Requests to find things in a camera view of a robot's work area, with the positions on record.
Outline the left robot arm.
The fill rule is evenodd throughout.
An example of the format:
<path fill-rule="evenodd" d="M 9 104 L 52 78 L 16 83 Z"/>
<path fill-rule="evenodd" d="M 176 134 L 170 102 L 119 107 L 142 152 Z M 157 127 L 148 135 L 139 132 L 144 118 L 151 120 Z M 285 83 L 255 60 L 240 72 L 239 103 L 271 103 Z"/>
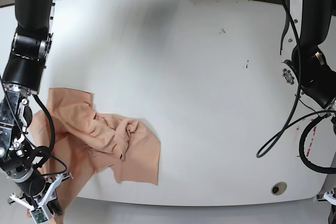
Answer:
<path fill-rule="evenodd" d="M 296 98 L 282 129 L 268 140 L 257 152 L 258 158 L 266 155 L 279 141 L 284 131 L 293 126 L 291 119 L 297 108 L 300 95 L 305 94 L 320 106 L 315 111 L 317 117 L 303 130 L 299 144 L 299 157 L 310 170 L 334 175 L 334 167 L 322 167 L 309 161 L 304 149 L 308 133 L 320 122 L 331 117 L 335 123 L 335 71 L 332 70 L 325 54 L 319 46 L 327 38 L 335 0 L 280 0 L 286 12 L 286 22 L 281 35 L 281 43 L 286 39 L 289 49 L 280 47 L 280 52 L 288 52 L 287 66 L 283 77 L 289 84 L 297 84 Z"/>

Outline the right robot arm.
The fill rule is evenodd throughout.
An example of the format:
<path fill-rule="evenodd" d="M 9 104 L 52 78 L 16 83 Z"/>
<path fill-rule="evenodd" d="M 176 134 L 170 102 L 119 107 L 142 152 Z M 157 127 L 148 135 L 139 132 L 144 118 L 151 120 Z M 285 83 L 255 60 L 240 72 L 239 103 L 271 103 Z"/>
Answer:
<path fill-rule="evenodd" d="M 10 203 L 26 207 L 35 223 L 62 215 L 56 189 L 70 174 L 66 170 L 42 174 L 40 168 L 52 158 L 55 127 L 49 112 L 50 139 L 36 146 L 27 138 L 32 122 L 29 96 L 39 101 L 39 88 L 52 44 L 51 26 L 56 0 L 15 0 L 17 28 L 1 87 L 1 169 L 21 189 Z"/>

